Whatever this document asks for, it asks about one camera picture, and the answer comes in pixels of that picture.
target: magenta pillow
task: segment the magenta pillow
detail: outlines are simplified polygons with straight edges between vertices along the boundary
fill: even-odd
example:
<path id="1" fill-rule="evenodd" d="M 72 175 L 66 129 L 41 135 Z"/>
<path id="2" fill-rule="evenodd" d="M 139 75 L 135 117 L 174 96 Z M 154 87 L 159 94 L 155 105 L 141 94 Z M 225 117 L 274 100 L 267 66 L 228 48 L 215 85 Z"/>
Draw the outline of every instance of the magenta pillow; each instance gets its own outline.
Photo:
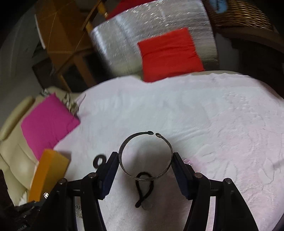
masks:
<path id="1" fill-rule="evenodd" d="M 23 120 L 21 128 L 35 157 L 40 160 L 44 149 L 53 149 L 80 124 L 56 97 L 48 96 Z"/>

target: wicker basket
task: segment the wicker basket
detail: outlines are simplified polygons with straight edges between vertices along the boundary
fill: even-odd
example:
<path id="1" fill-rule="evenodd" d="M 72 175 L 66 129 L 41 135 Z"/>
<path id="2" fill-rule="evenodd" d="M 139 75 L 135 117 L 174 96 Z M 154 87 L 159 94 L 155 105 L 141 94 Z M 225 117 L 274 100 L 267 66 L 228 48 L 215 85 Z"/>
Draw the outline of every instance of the wicker basket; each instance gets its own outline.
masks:
<path id="1" fill-rule="evenodd" d="M 203 0 L 208 16 L 215 27 L 256 27 L 273 30 L 268 17 L 255 5 L 242 0 L 227 0 L 228 10 L 217 14 L 209 0 Z"/>

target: white blanket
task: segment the white blanket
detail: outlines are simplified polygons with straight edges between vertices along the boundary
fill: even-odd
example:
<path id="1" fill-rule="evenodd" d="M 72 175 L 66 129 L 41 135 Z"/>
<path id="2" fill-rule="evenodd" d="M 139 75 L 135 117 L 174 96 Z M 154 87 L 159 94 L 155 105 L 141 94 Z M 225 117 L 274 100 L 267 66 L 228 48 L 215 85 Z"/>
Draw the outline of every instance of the white blanket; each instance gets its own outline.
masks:
<path id="1" fill-rule="evenodd" d="M 151 130 L 196 172 L 220 181 L 231 178 L 260 231 L 272 230 L 284 213 L 284 107 L 264 83 L 229 74 L 155 83 L 123 77 L 88 89 L 80 101 L 81 124 L 55 147 L 71 155 L 69 181 L 94 172 L 93 159 L 118 152 L 129 135 Z M 132 175 L 157 175 L 169 158 L 164 141 L 149 135 L 131 140 L 122 155 Z M 135 181 L 119 167 L 110 194 L 99 202 L 107 230 L 183 230 L 191 202 L 181 195 L 171 168 L 154 181 L 144 209 L 135 208 L 138 199 Z M 214 207 L 211 203 L 207 230 Z M 77 222 L 83 230 L 82 219 Z"/>

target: silver metallic sheet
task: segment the silver metallic sheet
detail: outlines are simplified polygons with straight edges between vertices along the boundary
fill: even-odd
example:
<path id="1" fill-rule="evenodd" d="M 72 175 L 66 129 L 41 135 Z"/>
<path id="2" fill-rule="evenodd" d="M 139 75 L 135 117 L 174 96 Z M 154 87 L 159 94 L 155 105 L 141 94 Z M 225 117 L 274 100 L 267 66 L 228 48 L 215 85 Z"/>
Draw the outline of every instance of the silver metallic sheet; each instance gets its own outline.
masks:
<path id="1" fill-rule="evenodd" d="M 201 0 L 157 0 L 129 9 L 95 27 L 93 44 L 114 76 L 142 73 L 137 43 L 187 27 L 206 70 L 218 70 L 212 28 Z"/>

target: red fabric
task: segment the red fabric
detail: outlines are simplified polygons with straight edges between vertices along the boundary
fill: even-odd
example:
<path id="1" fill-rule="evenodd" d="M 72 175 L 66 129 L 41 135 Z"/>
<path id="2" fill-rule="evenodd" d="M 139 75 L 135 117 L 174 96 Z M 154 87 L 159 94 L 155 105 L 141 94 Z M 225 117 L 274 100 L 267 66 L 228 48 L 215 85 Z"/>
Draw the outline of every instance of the red fabric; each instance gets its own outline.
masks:
<path id="1" fill-rule="evenodd" d="M 174 30 L 138 43 L 145 82 L 204 71 L 187 28 Z"/>
<path id="2" fill-rule="evenodd" d="M 121 0 L 117 7 L 112 12 L 110 12 L 106 19 L 109 20 L 123 11 L 153 1 L 154 0 Z"/>

